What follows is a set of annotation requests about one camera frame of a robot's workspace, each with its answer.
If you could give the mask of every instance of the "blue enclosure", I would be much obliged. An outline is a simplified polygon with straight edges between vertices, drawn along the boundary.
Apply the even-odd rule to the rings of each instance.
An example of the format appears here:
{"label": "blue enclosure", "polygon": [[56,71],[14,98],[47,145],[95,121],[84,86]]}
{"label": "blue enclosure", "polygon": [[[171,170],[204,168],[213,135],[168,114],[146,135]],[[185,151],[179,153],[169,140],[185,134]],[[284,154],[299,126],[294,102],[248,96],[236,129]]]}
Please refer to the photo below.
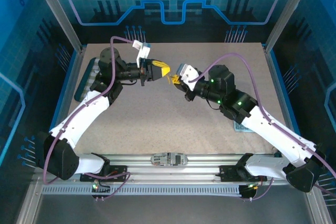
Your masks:
{"label": "blue enclosure", "polygon": [[[50,0],[0,0],[0,181],[6,185],[0,192],[12,197],[0,203],[1,223],[17,218],[35,166],[25,157],[34,152],[34,135],[55,125],[82,45],[111,36],[266,44],[293,130],[319,144],[336,167],[336,0],[301,0],[269,48],[288,1],[58,0],[60,13]],[[64,14],[80,45],[60,25]]]}

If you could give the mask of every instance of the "work surface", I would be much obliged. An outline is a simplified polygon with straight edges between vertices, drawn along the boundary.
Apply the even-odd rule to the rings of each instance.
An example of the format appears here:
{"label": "work surface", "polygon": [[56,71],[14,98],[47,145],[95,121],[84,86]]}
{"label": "work surface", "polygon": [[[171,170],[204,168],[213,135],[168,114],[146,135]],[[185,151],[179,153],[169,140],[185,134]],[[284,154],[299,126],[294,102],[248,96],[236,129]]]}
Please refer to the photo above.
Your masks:
{"label": "work surface", "polygon": [[[88,44],[77,86],[93,57],[109,44]],[[130,44],[116,44],[126,62],[135,62],[138,51]],[[243,55],[256,78],[263,106],[284,122],[273,81],[260,43],[167,43],[151,44],[149,58],[166,62],[175,73],[181,63],[203,71],[228,52]],[[235,75],[237,89],[255,97],[249,74],[237,58],[222,62]],[[72,100],[70,111],[79,103]],[[116,102],[85,131],[76,153],[150,154],[182,152],[271,153],[272,146],[256,133],[236,132],[233,122],[209,108],[205,100],[184,99],[184,93],[168,84],[167,78],[155,82],[124,86]]]}

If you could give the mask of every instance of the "small device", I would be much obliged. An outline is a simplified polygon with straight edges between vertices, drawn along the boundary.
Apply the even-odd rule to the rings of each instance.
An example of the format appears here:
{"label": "small device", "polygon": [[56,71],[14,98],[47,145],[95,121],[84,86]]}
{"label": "small device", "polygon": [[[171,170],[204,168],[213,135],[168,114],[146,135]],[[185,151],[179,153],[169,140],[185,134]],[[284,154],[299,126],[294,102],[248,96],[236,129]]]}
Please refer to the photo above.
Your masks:
{"label": "small device", "polygon": [[151,158],[153,165],[176,166],[186,165],[188,158],[183,153],[165,152],[154,154]]}

